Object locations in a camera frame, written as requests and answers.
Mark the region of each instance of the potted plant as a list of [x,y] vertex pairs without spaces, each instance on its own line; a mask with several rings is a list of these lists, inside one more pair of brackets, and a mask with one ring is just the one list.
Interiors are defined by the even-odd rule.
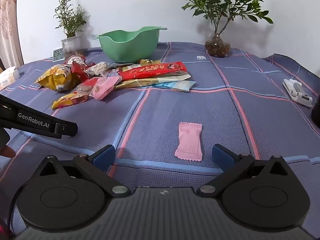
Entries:
[[[188,3],[182,7],[183,10],[190,8],[195,9],[193,16],[204,14],[204,18],[210,19],[214,25],[214,33],[205,43],[205,47],[211,56],[225,57],[230,51],[230,44],[226,44],[220,38],[221,33],[225,30],[228,23],[233,21],[236,16],[242,19],[249,18],[254,22],[264,19],[272,24],[273,21],[267,17],[269,11],[262,11],[260,2],[263,0],[187,0]],[[218,31],[222,17],[227,22]]]
[[71,1],[59,0],[59,6],[54,10],[54,17],[59,19],[59,26],[56,29],[63,28],[67,36],[66,39],[61,41],[65,59],[81,52],[80,37],[76,36],[76,34],[83,32],[81,26],[87,23],[84,20],[85,11],[81,8],[80,4],[76,8],[76,12],[74,12],[73,8],[71,8],[73,6],[70,4]]

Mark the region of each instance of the pink candy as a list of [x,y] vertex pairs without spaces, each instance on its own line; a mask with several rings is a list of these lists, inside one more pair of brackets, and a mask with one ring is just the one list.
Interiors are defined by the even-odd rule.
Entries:
[[202,161],[200,145],[200,133],[202,124],[200,123],[179,123],[179,146],[174,156],[182,160]]
[[94,99],[102,100],[108,95],[114,88],[119,77],[101,77],[96,82],[95,86],[91,90],[91,94]]

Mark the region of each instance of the tissue box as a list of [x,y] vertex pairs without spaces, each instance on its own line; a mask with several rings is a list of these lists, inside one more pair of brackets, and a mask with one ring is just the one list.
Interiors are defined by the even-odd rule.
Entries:
[[7,68],[5,71],[0,73],[0,91],[10,86],[20,77],[16,67]]

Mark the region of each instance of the glass vase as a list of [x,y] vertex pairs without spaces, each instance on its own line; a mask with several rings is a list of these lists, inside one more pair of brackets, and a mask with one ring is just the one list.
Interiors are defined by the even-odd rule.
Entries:
[[231,49],[230,44],[225,43],[217,33],[212,34],[205,42],[205,48],[213,57],[225,57]]
[[82,53],[80,36],[66,38],[61,42],[65,60],[67,60],[72,55]]

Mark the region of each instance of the clock display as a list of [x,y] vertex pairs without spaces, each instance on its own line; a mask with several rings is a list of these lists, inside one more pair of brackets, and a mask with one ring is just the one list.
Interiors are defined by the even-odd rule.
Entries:
[[63,49],[56,49],[53,51],[53,62],[64,59]]

